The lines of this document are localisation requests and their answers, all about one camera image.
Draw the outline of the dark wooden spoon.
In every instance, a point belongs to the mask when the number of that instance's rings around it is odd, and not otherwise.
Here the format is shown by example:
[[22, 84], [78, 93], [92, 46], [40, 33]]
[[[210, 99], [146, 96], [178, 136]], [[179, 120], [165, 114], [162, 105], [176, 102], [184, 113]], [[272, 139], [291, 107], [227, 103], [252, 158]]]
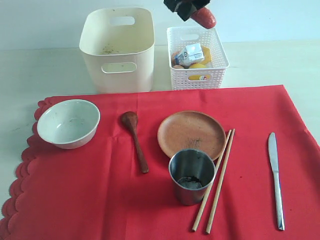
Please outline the dark wooden spoon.
[[147, 160], [144, 156], [144, 153], [141, 149], [141, 146], [140, 146], [140, 143], [138, 140], [138, 136], [137, 136], [137, 125], [138, 125], [137, 114], [133, 111], [127, 111], [121, 115], [120, 120], [121, 120], [122, 124], [126, 127], [126, 129], [132, 135], [135, 149], [136, 149], [136, 153], [137, 153], [137, 159], [139, 162], [140, 171], [143, 174], [148, 173], [149, 166], [148, 166]]

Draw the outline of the stainless steel cup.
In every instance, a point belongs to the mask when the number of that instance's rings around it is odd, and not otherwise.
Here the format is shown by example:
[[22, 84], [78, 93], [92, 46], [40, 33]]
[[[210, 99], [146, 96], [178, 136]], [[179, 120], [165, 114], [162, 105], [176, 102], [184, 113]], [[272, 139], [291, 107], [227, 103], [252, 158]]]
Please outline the stainless steel cup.
[[206, 153], [188, 148], [173, 155], [168, 172], [176, 198], [183, 205], [193, 206], [202, 201], [217, 171], [213, 160]]

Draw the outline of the cream plastic bin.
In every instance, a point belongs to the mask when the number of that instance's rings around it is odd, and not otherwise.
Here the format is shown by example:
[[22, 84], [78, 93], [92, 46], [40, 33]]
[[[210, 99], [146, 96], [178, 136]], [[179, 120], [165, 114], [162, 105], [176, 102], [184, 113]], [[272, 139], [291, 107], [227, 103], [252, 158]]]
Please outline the cream plastic bin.
[[79, 49], [97, 92], [152, 90], [155, 31], [149, 10], [120, 7], [91, 12], [82, 29]]

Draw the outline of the red scalloped tablecloth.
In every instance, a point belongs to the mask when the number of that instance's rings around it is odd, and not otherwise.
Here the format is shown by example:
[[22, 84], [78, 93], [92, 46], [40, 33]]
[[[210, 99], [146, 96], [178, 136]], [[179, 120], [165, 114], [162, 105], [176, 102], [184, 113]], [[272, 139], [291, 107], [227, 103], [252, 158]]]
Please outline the red scalloped tablecloth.
[[[0, 222], [3, 240], [317, 240], [320, 148], [282, 85], [86, 95], [100, 110], [94, 138], [64, 150], [28, 139]], [[206, 113], [235, 135], [210, 234], [211, 203], [196, 232], [198, 207], [175, 197], [169, 158], [157, 141], [167, 116]], [[142, 173], [131, 133], [149, 171]], [[285, 230], [277, 226], [268, 138], [275, 133]]]

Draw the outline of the fried breaded nugget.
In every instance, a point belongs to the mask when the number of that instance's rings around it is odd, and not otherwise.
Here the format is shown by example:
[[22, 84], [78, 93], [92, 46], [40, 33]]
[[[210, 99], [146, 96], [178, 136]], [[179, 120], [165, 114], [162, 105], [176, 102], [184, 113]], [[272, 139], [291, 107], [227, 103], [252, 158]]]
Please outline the fried breaded nugget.
[[180, 53], [180, 51], [176, 51], [174, 53], [171, 54], [171, 60], [173, 61], [176, 57], [176, 55], [178, 55]]

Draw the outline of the white ceramic bowl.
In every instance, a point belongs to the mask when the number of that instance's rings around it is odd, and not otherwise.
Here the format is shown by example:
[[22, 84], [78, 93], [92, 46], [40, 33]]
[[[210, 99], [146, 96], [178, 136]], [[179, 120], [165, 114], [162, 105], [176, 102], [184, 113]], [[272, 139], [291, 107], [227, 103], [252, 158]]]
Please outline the white ceramic bowl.
[[70, 99], [48, 108], [37, 121], [39, 137], [60, 149], [76, 149], [94, 137], [101, 113], [87, 100]]

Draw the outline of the yellow cheese wedge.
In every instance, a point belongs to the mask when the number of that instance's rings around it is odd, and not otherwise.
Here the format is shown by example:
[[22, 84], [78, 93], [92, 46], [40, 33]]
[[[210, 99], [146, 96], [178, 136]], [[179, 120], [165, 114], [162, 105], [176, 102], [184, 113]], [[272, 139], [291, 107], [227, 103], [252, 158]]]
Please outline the yellow cheese wedge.
[[212, 61], [211, 50], [210, 50], [210, 48], [208, 48], [204, 45], [201, 45], [201, 49], [202, 49], [203, 56], [204, 56], [204, 60], [201, 62], [201, 64], [206, 65]]

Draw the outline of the small milk carton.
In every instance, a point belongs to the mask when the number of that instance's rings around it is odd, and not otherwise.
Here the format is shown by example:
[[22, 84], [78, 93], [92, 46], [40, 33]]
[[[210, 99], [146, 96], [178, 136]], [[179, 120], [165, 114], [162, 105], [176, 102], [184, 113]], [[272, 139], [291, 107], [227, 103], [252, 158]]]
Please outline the small milk carton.
[[174, 56], [174, 63], [183, 67], [202, 62], [205, 59], [200, 43], [186, 45]]

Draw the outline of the brown wooden plate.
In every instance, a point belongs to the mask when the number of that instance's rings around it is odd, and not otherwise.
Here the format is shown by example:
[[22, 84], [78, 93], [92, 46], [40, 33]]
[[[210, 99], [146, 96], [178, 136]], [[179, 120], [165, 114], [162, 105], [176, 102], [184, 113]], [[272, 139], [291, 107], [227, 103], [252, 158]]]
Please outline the brown wooden plate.
[[176, 112], [159, 125], [157, 141], [169, 158], [183, 149], [197, 149], [212, 160], [223, 152], [226, 133], [211, 116], [192, 110]]

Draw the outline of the yellow lemon with sticker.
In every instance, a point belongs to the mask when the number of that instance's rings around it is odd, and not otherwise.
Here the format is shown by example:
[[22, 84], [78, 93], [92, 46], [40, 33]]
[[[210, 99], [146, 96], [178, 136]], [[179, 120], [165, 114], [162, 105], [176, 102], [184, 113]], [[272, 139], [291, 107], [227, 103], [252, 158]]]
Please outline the yellow lemon with sticker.
[[[206, 66], [201, 63], [192, 64], [189, 69], [205, 69]], [[208, 77], [206, 75], [191, 75], [188, 77], [190, 81], [204, 81], [207, 80]]]

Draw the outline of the wooden chopstick right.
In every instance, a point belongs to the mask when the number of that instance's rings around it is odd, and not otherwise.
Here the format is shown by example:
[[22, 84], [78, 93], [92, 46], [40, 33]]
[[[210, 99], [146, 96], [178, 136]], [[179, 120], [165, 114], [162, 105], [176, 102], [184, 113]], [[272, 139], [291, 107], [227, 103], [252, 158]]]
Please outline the wooden chopstick right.
[[224, 162], [223, 162], [222, 169], [220, 172], [219, 181], [217, 184], [216, 192], [215, 192], [213, 203], [212, 203], [212, 208], [211, 208], [209, 219], [208, 219], [207, 226], [205, 229], [205, 232], [207, 234], [211, 233], [211, 229], [212, 229], [212, 225], [213, 225], [213, 221], [214, 221], [214, 217], [215, 217], [215, 213], [216, 213], [216, 209], [217, 209], [217, 205], [218, 205], [218, 201], [219, 201], [219, 197], [220, 197], [220, 192], [221, 192], [223, 181], [224, 181], [224, 176], [225, 176], [226, 169], [227, 169], [227, 164], [228, 164], [228, 160], [229, 160], [229, 156], [230, 156], [230, 152], [231, 152], [231, 147], [232, 147], [235, 131], [236, 130], [234, 128], [231, 130], [230, 137], [228, 140], [226, 153], [224, 156]]

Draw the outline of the red toy sausage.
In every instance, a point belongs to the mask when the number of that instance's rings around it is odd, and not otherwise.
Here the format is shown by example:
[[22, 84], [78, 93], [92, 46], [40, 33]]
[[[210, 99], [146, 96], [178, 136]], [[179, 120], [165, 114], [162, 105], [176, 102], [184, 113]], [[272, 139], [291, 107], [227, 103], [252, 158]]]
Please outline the red toy sausage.
[[215, 16], [206, 7], [203, 7], [201, 9], [195, 11], [191, 15], [191, 19], [194, 20], [196, 23], [198, 23], [200, 26], [202, 26], [205, 29], [212, 29], [217, 24]]

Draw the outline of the white perforated plastic basket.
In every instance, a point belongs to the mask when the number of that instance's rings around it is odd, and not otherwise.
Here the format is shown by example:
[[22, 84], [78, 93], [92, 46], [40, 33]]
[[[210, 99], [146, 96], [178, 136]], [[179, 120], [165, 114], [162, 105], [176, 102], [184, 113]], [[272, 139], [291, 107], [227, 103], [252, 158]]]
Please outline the white perforated plastic basket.
[[[200, 26], [169, 27], [166, 30], [171, 88], [217, 89], [221, 86], [229, 61], [215, 28]], [[174, 63], [174, 53], [185, 46], [200, 44], [208, 57], [195, 68], [182, 68]]]

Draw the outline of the brown egg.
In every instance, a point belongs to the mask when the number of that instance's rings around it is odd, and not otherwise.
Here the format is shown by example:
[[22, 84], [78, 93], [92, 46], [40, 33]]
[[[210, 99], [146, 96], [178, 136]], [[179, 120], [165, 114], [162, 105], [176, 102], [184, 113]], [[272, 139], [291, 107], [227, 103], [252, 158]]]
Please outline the brown egg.
[[184, 69], [184, 67], [182, 65], [174, 65], [173, 66], [174, 69]]

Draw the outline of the stainless steel table knife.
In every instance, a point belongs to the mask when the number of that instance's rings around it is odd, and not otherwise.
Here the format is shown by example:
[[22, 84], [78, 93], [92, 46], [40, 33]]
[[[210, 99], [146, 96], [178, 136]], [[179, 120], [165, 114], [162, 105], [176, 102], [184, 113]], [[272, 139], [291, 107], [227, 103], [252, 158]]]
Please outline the stainless steel table knife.
[[275, 196], [275, 205], [276, 205], [277, 228], [280, 231], [284, 231], [285, 220], [284, 220], [283, 201], [282, 201], [280, 175], [279, 175], [277, 139], [276, 139], [276, 134], [274, 132], [271, 132], [268, 137], [268, 154], [269, 154], [269, 161], [270, 161], [270, 166], [271, 166], [273, 181], [274, 181], [274, 196]]

